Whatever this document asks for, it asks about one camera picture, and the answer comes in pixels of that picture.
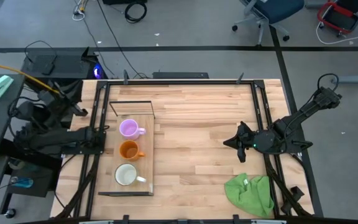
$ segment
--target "white mug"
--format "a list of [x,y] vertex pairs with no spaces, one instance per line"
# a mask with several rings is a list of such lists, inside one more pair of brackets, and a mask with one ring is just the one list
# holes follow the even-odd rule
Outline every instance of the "white mug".
[[116,169],[116,181],[118,184],[128,186],[135,180],[146,183],[146,179],[137,175],[136,168],[132,164],[122,164]]

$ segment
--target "mug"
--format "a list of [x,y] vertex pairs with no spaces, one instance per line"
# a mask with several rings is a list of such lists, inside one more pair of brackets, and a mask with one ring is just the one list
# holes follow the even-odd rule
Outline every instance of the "mug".
[[136,161],[139,157],[146,156],[139,150],[139,146],[135,141],[126,140],[119,146],[119,154],[122,158],[129,161]]
[[136,168],[132,164],[121,164],[116,169],[116,182],[128,186],[135,180],[146,183],[146,179],[137,175]]
[[135,140],[140,134],[146,134],[146,129],[140,128],[134,119],[126,119],[119,125],[119,132],[125,139]]

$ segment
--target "orange mug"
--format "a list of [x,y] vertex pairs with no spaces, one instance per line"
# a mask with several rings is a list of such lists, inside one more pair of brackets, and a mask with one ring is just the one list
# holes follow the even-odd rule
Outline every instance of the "orange mug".
[[146,156],[143,152],[139,151],[137,143],[131,140],[126,140],[119,146],[119,154],[122,158],[129,161],[136,161],[139,157]]

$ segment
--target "purple mug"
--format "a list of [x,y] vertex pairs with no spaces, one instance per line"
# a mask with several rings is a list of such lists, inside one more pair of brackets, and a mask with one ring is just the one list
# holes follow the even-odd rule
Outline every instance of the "purple mug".
[[134,119],[126,119],[119,125],[119,132],[125,139],[135,140],[140,134],[146,134],[146,129],[140,128]]

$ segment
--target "blue light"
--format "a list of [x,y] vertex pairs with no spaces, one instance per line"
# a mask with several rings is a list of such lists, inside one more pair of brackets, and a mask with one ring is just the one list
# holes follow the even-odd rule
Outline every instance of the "blue light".
[[93,67],[93,75],[96,79],[102,79],[102,66],[100,66],[99,63],[97,63],[94,67]]

